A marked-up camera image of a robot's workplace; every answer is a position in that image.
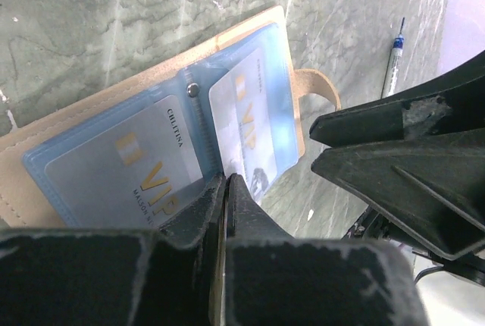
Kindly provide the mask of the silver Chlitina VIP card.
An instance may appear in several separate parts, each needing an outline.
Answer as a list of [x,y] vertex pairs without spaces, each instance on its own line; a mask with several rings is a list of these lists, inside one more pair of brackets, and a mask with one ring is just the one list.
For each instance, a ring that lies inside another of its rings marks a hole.
[[205,186],[176,96],[78,145],[45,173],[80,227],[157,227]]

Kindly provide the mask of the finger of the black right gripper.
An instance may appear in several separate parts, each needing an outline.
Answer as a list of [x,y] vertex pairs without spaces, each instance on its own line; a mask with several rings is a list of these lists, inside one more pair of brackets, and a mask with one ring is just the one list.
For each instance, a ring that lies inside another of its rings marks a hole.
[[484,128],[484,53],[432,80],[334,113],[311,125],[312,140],[343,147]]
[[484,131],[324,150],[313,172],[449,260],[484,246]]

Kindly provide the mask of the silver magstripe card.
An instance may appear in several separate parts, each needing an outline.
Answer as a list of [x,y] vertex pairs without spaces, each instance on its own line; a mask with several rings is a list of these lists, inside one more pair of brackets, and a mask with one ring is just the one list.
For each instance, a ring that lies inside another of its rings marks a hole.
[[208,97],[224,174],[242,175],[260,203],[277,176],[262,50],[219,79]]

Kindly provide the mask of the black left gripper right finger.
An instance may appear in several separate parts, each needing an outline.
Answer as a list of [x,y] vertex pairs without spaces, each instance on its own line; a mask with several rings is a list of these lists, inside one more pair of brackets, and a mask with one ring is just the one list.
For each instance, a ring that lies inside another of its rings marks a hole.
[[378,240],[296,239],[228,180],[228,325],[425,325],[408,261]]

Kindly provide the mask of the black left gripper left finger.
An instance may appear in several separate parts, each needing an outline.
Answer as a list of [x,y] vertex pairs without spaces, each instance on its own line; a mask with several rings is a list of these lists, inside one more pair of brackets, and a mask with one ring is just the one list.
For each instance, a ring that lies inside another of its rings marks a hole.
[[216,325],[226,180],[158,230],[1,232],[3,325]]

